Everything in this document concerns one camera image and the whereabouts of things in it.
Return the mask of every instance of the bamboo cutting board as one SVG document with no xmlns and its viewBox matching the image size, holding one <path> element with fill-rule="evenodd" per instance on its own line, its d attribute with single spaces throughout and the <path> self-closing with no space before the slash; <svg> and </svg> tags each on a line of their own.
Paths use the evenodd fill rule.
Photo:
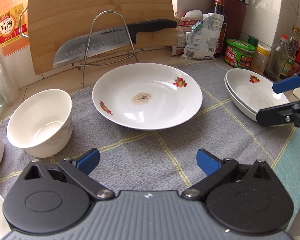
<svg viewBox="0 0 300 240">
<path fill-rule="evenodd" d="M 53 59 L 60 46 L 73 38 L 89 33 L 97 14 L 114 10 L 127 23 L 155 19 L 175 20 L 171 0 L 28 0 L 28 28 L 30 50 L 35 74 L 53 69 Z M 122 26 L 115 14 L 101 16 L 93 31 Z M 136 49 L 177 44 L 175 29 L 155 33 L 138 33 Z M 113 53 L 130 50 L 126 46 Z"/>
</svg>

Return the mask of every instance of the supor logo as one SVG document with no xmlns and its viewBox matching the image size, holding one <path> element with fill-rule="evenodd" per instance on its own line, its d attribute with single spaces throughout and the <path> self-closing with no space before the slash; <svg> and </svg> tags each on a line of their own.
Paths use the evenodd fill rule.
<svg viewBox="0 0 300 240">
<path fill-rule="evenodd" d="M 101 35 L 102 34 L 107 34 L 107 33 L 116 33 L 116 32 L 121 32 L 121 31 L 123 31 L 123 28 L 115 29 L 115 30 L 112 30 L 112 31 L 107 30 L 106 32 L 101 33 Z"/>
</svg>

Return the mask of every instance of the knife block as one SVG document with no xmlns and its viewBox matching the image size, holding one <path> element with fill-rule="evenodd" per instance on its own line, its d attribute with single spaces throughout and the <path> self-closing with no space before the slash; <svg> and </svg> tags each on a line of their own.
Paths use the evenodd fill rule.
<svg viewBox="0 0 300 240">
<path fill-rule="evenodd" d="M 224 55 L 227 39 L 240 39 L 247 4 L 240 0 L 225 0 L 225 14 L 227 16 L 227 30 L 221 54 Z"/>
</svg>

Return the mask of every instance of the plastic container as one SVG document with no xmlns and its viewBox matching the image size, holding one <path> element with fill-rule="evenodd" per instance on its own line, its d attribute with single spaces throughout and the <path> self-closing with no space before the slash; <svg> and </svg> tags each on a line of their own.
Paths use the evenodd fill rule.
<svg viewBox="0 0 300 240">
<path fill-rule="evenodd" d="M 262 75 L 269 59 L 270 50 L 258 45 L 251 62 L 250 70 Z"/>
<path fill-rule="evenodd" d="M 270 57 L 263 74 L 273 82 L 276 82 L 288 58 L 288 37 L 282 35 L 280 42 L 272 47 Z"/>
<path fill-rule="evenodd" d="M 19 33 L 19 16 L 28 0 L 0 0 L 0 46 L 6 57 L 29 45 L 29 39 Z M 21 21 L 22 32 L 28 34 L 28 14 Z"/>
<path fill-rule="evenodd" d="M 227 39 L 227 43 L 225 62 L 232 67 L 249 69 L 256 48 L 240 40 Z"/>
</svg>

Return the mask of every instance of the green jar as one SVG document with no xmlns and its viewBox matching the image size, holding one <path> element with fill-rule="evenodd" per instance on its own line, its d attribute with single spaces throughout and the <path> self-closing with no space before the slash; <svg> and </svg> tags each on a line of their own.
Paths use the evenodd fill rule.
<svg viewBox="0 0 300 240">
<path fill-rule="evenodd" d="M 227 39 L 225 62 L 236 68 L 249 69 L 256 48 L 244 41 Z"/>
</svg>

